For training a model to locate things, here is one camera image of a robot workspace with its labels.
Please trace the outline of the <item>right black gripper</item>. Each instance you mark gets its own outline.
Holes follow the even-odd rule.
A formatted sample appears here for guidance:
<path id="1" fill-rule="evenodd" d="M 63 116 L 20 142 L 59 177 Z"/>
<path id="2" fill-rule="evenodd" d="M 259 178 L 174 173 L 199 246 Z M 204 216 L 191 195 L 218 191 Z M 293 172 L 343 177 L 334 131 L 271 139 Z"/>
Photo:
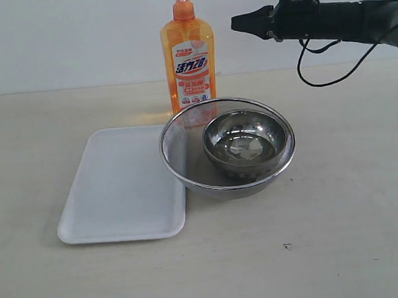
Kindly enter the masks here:
<path id="1" fill-rule="evenodd" d="M 275 7 L 266 5 L 232 17 L 231 27 L 235 32 L 252 34 L 263 40 L 271 38 L 279 43 L 285 39 L 308 39 L 319 9 L 319 0 L 279 0 Z"/>

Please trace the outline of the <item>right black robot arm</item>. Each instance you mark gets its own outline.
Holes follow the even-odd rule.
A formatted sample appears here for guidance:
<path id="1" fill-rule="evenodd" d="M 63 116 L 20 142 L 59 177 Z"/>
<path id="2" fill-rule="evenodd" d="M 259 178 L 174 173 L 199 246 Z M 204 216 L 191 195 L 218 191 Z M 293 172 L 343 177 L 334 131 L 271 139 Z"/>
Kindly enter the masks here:
<path id="1" fill-rule="evenodd" d="M 398 47 L 398 0 L 279 0 L 275 6 L 232 17 L 231 28 L 278 42 L 336 39 Z"/>

